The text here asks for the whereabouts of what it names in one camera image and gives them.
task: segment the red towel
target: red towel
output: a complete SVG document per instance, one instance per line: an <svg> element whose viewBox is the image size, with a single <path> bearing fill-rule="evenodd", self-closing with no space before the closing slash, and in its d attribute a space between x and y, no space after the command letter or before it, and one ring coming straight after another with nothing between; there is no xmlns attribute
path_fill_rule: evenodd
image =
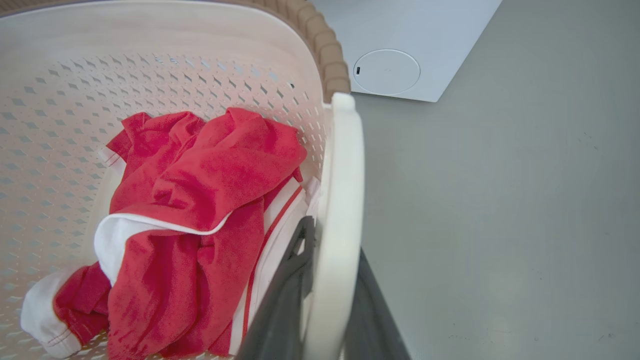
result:
<svg viewBox="0 0 640 360"><path fill-rule="evenodd" d="M108 292L109 358L224 353L212 345L228 342L264 210L292 174L301 181L306 151L294 128L242 109L208 123L185 112L122 124L108 148L126 170L95 238L104 273L78 270L56 314L85 344L106 325Z"/></svg>

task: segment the white laundry basket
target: white laundry basket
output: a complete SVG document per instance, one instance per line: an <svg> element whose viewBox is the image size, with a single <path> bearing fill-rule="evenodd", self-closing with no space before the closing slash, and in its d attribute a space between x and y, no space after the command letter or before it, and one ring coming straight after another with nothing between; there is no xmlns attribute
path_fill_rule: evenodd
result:
<svg viewBox="0 0 640 360"><path fill-rule="evenodd" d="M238 106L300 130L321 179L305 359L335 359L355 284L360 117L334 32L304 0L0 0L0 360L49 356L20 328L37 280L90 264L110 200L97 151L120 121ZM105 359L99 336L74 359ZM210 359L202 354L197 359Z"/></svg>

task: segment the white trim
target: white trim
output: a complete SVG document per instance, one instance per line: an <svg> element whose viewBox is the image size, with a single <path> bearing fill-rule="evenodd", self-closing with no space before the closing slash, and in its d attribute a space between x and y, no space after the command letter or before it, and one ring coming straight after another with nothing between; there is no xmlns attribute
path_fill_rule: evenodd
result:
<svg viewBox="0 0 640 360"><path fill-rule="evenodd" d="M244 324L244 304L246 303L246 291L247 286L244 286L242 297L238 303L238 307L234 313L234 318L231 321L231 340L229 341L229 354L236 355L240 350L240 344L242 343L242 331Z"/></svg>
<svg viewBox="0 0 640 360"><path fill-rule="evenodd" d="M49 355L64 359L80 351L82 345L53 309L58 290L81 266L66 268L38 281L24 297L20 327L36 339Z"/></svg>
<svg viewBox="0 0 640 360"><path fill-rule="evenodd" d="M153 225L153 226L156 226L156 227L158 227L160 229L180 231L182 233L195 234L195 235L211 235L211 234L217 233L220 229L222 229L222 226L225 224L225 222L229 218L229 215L231 215L231 213L226 214L225 217L222 218L222 220L220 220L220 223L218 225L216 225L216 227L214 227L213 229L204 230L204 231L192 229L190 227L186 227L186 226L183 226L183 225L173 224L171 222L158 220L156 218L146 217L144 215L129 214L129 213L111 214L108 217L104 218L104 220L102 222L105 222L106 220L110 220L110 219L114 219L114 220L126 219L126 220L130 220L130 221L133 221L133 222L141 222L143 224Z"/></svg>

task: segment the round button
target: round button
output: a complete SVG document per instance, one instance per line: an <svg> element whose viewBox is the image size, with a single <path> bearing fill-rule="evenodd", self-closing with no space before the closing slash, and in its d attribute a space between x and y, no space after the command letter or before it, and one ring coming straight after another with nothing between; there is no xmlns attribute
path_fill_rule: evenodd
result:
<svg viewBox="0 0 640 360"><path fill-rule="evenodd" d="M402 51L380 49L363 55L353 67L353 77L364 90L395 95L409 90L420 78L420 65Z"/></svg>

